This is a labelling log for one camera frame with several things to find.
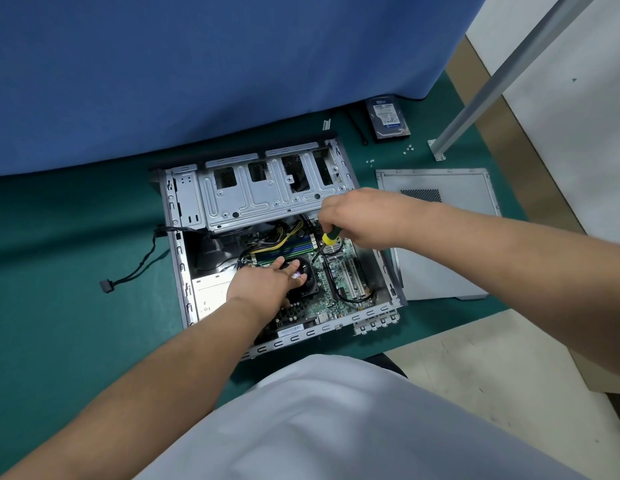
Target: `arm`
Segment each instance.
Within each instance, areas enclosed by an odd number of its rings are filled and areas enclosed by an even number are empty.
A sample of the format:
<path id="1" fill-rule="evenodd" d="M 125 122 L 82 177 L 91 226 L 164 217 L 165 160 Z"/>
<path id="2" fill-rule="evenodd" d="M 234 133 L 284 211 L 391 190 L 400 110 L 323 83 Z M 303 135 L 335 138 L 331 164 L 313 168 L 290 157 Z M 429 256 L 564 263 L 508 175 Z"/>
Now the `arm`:
<path id="1" fill-rule="evenodd" d="M 327 198 L 319 219 L 362 247 L 449 267 L 620 374 L 619 244 L 373 189 Z"/>
<path id="2" fill-rule="evenodd" d="M 240 269 L 227 301 L 135 365 L 2 480 L 129 479 L 208 415 L 285 294 L 305 282 L 283 258 Z"/>

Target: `hand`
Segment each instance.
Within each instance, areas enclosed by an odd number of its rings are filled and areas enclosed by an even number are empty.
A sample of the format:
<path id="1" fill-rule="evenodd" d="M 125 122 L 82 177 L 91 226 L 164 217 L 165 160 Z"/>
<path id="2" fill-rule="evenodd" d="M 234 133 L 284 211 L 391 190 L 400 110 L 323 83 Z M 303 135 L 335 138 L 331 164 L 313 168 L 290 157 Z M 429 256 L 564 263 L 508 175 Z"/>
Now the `hand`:
<path id="1" fill-rule="evenodd" d="M 358 189 L 323 200 L 319 222 L 325 232 L 333 226 L 362 248 L 402 248 L 409 223 L 426 202 L 396 192 Z"/>
<path id="2" fill-rule="evenodd" d="M 230 283 L 226 300 L 239 300 L 247 304 L 257 314 L 263 326 L 266 326 L 281 306 L 290 306 L 285 297 L 287 292 L 302 286 L 307 279 L 305 273 L 297 278 L 292 277 L 299 269 L 298 259 L 281 269 L 284 262 L 281 256 L 268 267 L 242 267 Z"/>

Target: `barcode sticker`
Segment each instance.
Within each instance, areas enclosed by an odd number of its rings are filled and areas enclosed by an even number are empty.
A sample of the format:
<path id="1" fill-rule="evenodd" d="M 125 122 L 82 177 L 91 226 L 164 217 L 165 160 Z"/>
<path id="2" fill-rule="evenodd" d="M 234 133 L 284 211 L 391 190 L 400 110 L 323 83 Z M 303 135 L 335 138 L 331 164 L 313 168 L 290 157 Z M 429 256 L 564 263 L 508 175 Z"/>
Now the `barcode sticker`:
<path id="1" fill-rule="evenodd" d="M 301 330 L 303 330 L 302 323 L 300 325 L 291 326 L 290 328 L 281 330 L 280 332 L 277 333 L 277 335 L 278 335 L 278 338 L 280 339 L 281 337 L 287 337 L 288 335 L 292 335 L 293 333 L 296 333 Z"/>
<path id="2" fill-rule="evenodd" d="M 400 125 L 399 116 L 394 110 L 394 104 L 376 104 L 373 106 L 383 126 Z"/>

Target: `blue cloth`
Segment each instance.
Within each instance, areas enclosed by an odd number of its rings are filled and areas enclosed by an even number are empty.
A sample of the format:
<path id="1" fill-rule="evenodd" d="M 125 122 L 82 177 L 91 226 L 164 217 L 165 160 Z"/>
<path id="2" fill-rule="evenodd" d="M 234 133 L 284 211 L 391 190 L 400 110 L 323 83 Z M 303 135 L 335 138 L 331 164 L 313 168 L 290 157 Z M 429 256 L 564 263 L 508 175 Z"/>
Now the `blue cloth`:
<path id="1" fill-rule="evenodd" d="M 0 175 L 423 98 L 482 3 L 0 0 Z"/>

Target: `yellow wires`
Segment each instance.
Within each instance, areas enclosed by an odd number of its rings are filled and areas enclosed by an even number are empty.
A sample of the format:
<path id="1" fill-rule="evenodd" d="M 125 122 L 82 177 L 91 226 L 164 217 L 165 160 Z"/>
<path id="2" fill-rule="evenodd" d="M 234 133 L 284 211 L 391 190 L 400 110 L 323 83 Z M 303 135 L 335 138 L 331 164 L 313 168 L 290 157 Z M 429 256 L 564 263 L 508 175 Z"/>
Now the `yellow wires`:
<path id="1" fill-rule="evenodd" d="M 285 244 L 285 242 L 290 238 L 291 235 L 296 234 L 302 228 L 303 228 L 303 221 L 298 221 L 296 225 L 294 226 L 294 228 L 292 228 L 292 230 L 287 233 L 287 235 L 282 239 L 282 241 L 278 242 L 272 247 L 264 248 L 264 249 L 257 249 L 255 251 L 250 251 L 250 253 L 256 254 L 256 253 L 264 253 L 266 251 L 276 251 L 277 249 L 281 248 Z"/>

